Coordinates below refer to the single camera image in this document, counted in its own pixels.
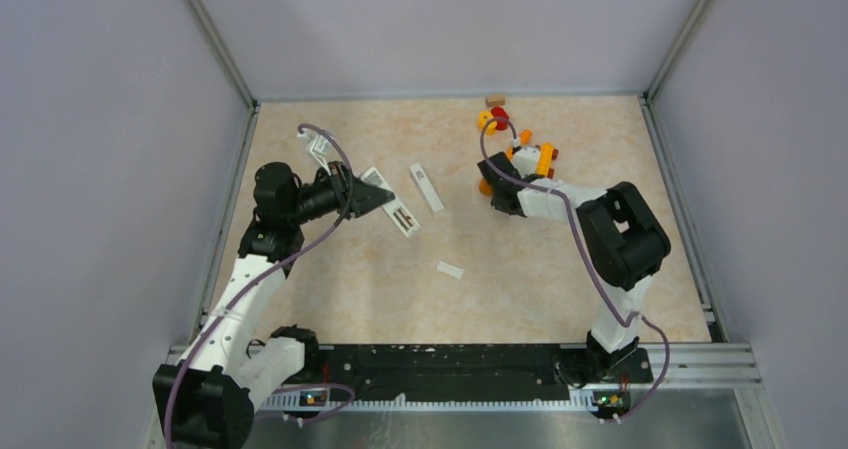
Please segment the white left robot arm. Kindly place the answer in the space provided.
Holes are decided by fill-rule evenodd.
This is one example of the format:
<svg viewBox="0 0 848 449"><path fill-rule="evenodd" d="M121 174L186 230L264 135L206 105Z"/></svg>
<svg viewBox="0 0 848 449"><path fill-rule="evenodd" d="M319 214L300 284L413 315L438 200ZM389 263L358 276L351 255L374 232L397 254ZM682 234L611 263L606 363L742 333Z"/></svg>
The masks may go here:
<svg viewBox="0 0 848 449"><path fill-rule="evenodd" d="M331 213L359 218L396 196L332 161L310 183L285 163L266 164L256 171L253 198L252 219L217 305L177 363L161 365L153 377L167 447L240 448L255 414L285 380L317 376L320 355L293 336L274 337L248 355L255 328L294 262L310 249L304 224Z"/></svg>

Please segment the white remote battery cover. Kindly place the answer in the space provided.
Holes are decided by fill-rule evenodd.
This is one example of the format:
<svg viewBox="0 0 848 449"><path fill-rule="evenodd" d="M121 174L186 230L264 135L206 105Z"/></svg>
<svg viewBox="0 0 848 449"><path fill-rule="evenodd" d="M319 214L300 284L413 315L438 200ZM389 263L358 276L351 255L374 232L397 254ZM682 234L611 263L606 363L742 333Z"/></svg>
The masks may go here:
<svg viewBox="0 0 848 449"><path fill-rule="evenodd" d="M409 166L411 176L417 184L421 194L433 213L439 213L445 209L441 198L420 163Z"/></svg>

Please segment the small white battery door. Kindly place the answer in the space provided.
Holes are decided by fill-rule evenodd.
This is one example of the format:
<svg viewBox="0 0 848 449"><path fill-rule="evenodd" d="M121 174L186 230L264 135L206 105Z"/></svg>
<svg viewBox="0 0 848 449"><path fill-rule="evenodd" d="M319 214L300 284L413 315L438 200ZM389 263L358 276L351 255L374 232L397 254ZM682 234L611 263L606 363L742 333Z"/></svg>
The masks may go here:
<svg viewBox="0 0 848 449"><path fill-rule="evenodd" d="M445 261L439 261L437 263L436 269L445 275L453 277L457 280L461 280L464 275L464 270L458 266L447 263Z"/></svg>

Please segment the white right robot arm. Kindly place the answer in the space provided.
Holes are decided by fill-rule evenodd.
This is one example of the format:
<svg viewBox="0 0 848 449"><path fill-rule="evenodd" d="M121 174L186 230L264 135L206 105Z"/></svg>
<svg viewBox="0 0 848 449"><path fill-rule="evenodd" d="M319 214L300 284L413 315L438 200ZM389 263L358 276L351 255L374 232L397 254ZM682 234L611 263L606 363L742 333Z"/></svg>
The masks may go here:
<svg viewBox="0 0 848 449"><path fill-rule="evenodd" d="M605 305L587 335L586 366L594 378L614 380L637 349L645 294L671 252L670 239L648 203L627 181L591 189L521 176L503 152L479 162L478 169L492 188L496 210L569 225Z"/></svg>

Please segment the white remote control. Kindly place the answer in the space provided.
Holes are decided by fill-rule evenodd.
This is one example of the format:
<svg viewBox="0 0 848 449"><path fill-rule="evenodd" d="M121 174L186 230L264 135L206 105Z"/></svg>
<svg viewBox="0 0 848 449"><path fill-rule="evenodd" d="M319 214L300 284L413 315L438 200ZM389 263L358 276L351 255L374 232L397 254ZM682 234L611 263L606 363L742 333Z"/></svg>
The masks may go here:
<svg viewBox="0 0 848 449"><path fill-rule="evenodd" d="M382 209L405 237L410 238L420 229L419 221L411 214L408 207L376 167L371 167L362 172L360 178L366 184L379 187L394 195L391 201L382 205Z"/></svg>

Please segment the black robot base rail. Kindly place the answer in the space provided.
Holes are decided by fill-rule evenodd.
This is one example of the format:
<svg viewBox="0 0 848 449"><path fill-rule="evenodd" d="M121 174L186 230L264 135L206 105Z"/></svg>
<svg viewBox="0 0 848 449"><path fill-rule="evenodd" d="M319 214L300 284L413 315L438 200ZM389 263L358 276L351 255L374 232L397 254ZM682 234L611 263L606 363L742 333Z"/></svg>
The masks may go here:
<svg viewBox="0 0 848 449"><path fill-rule="evenodd" d="M625 363L604 368L583 346L342 344L308 350L283 386L305 386L319 401L504 403L566 400L591 384L632 380Z"/></svg>

